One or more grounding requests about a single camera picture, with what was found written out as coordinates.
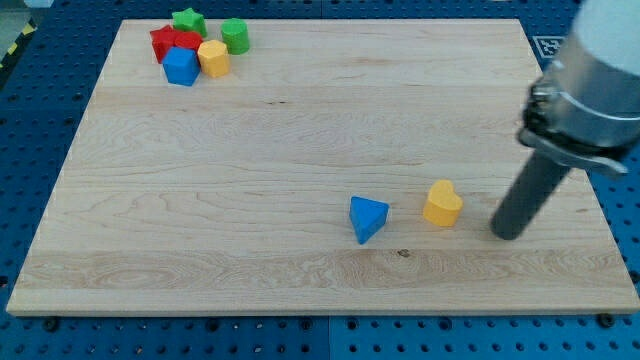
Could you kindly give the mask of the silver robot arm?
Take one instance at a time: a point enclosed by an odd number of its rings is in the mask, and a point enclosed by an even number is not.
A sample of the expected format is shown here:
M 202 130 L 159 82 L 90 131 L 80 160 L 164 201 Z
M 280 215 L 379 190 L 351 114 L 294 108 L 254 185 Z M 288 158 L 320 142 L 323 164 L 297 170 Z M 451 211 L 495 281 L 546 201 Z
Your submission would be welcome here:
M 518 141 L 532 154 L 494 212 L 494 235 L 521 235 L 573 168 L 610 178 L 639 142 L 639 3 L 582 3 L 553 60 L 529 88 Z

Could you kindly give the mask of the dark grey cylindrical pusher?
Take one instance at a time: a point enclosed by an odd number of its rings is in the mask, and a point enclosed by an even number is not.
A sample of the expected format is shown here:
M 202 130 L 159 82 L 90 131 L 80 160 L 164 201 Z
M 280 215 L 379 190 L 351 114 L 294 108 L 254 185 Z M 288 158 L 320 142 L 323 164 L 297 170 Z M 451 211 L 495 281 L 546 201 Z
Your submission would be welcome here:
M 534 152 L 494 212 L 492 233 L 503 240 L 518 238 L 569 171 L 570 167 Z

